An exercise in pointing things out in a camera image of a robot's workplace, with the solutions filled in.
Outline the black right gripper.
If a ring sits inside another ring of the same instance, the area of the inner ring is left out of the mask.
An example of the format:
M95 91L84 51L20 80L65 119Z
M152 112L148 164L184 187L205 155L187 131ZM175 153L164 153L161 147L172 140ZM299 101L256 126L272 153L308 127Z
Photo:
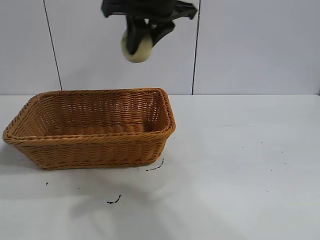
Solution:
M103 0L100 9L105 18L113 15L126 16L126 48L130 55L136 53L144 37L143 19L148 19L154 24L150 30L154 47L174 30L174 20L192 20L198 11L194 4L181 0Z

